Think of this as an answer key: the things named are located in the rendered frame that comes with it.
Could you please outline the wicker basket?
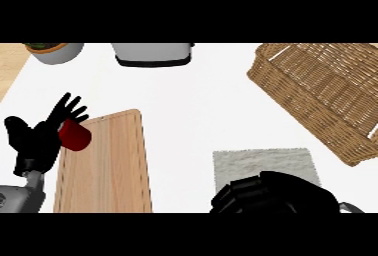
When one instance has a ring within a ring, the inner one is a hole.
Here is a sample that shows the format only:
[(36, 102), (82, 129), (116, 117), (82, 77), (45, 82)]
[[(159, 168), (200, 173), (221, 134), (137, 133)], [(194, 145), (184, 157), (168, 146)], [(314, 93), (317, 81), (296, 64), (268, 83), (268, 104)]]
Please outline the wicker basket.
[(378, 157), (378, 47), (264, 43), (247, 78), (349, 166)]

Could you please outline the white appliance with black base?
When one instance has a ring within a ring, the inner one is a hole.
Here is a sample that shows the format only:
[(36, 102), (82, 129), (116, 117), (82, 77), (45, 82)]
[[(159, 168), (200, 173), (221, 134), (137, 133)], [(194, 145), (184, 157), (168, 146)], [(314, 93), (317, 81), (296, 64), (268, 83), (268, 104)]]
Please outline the white appliance with black base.
[(193, 46), (193, 43), (112, 43), (118, 64), (143, 68), (185, 65)]

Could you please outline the wooden cutting board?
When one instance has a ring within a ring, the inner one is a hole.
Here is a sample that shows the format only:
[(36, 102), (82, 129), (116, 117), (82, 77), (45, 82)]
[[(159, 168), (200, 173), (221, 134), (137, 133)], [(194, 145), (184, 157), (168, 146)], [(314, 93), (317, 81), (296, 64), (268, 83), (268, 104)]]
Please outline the wooden cutting board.
[(151, 212), (141, 114), (131, 109), (81, 123), (84, 150), (60, 151), (54, 213)]

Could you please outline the grey potted plant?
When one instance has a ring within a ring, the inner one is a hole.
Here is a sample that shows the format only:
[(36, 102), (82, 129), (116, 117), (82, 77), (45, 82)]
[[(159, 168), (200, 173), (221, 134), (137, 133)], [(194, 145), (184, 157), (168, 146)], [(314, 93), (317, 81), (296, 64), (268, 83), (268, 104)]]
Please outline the grey potted plant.
[(32, 49), (24, 46), (30, 55), (47, 65), (57, 65), (70, 61), (79, 54), (82, 47), (82, 43), (58, 43), (48, 49)]

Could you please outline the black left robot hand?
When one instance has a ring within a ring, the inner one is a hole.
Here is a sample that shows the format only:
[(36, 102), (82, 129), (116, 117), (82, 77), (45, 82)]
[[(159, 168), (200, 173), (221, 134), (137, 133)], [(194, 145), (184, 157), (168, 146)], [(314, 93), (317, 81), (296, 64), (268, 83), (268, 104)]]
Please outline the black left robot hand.
[(76, 106), (81, 97), (69, 101), (70, 93), (66, 92), (58, 99), (48, 117), (39, 121), (33, 128), (17, 116), (4, 118), (8, 145), (17, 152), (13, 174), (19, 177), (26, 172), (38, 171), (45, 173), (53, 165), (60, 151), (61, 140), (58, 138), (58, 127), (66, 119), (76, 123), (82, 122), (88, 115), (82, 114), (87, 107)]

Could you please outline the grey placemat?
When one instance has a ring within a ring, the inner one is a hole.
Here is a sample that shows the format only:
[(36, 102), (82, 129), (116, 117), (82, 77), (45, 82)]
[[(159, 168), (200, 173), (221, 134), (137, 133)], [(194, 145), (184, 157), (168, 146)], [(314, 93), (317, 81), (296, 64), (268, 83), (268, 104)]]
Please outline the grey placemat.
[(307, 148), (213, 151), (212, 163), (215, 191), (219, 191), (230, 181), (255, 176), (261, 171), (295, 175), (314, 185), (320, 185)]

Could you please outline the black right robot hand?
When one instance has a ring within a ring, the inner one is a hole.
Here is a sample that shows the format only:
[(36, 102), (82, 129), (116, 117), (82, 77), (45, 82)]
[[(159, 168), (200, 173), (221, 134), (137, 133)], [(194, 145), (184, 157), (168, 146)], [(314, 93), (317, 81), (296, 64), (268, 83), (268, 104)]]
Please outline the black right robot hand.
[(332, 193), (302, 178), (261, 171), (222, 186), (211, 199), (211, 213), (338, 214)]

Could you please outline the red cup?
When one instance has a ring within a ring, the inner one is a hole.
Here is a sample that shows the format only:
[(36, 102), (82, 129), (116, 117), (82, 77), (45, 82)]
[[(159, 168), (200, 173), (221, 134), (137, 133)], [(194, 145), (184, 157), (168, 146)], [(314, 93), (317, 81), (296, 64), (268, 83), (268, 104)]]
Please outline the red cup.
[(61, 146), (70, 151), (81, 151), (89, 144), (91, 133), (73, 120), (66, 119), (58, 129)]

